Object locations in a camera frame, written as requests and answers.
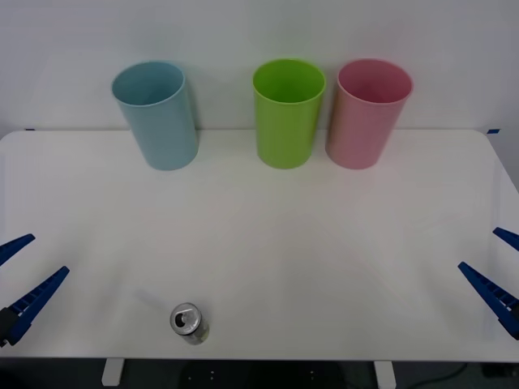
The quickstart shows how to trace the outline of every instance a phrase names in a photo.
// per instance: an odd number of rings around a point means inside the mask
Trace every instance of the floor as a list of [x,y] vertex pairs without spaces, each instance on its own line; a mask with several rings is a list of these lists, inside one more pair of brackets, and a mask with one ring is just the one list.
[[[174,389],[178,387],[186,361],[127,360],[122,374],[121,389]],[[0,372],[18,378],[23,386],[8,389],[101,389],[105,361],[97,359],[0,359]],[[397,388],[407,389],[416,382],[444,376],[458,369],[459,363],[396,362]],[[341,363],[345,389],[377,388],[372,364]],[[515,389],[518,377],[486,378],[479,364],[469,364],[458,377],[442,383],[422,386],[425,389]]]

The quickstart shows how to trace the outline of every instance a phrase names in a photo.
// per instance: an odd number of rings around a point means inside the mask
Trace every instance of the white table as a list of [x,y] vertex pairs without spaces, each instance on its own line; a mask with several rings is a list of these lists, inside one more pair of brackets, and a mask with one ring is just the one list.
[[[519,362],[519,344],[457,269],[519,296],[519,195],[486,137],[397,130],[378,165],[255,154],[252,130],[201,133],[184,169],[149,168],[128,131],[24,131],[0,142],[0,237],[36,240],[0,268],[8,305],[71,269],[9,357]],[[210,323],[191,346],[169,314]]]

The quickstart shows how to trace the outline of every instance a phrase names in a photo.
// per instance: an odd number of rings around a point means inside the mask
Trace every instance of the plastic cup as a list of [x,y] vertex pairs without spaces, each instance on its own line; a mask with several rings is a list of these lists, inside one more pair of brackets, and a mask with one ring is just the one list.
[[150,166],[174,170],[195,158],[198,139],[180,68],[139,63],[115,78],[112,93]]
[[379,59],[346,64],[337,77],[326,152],[338,165],[365,169],[380,158],[413,91],[413,81],[399,66]]
[[278,59],[259,67],[252,83],[259,158],[279,169],[304,164],[326,88],[323,72],[298,59]]

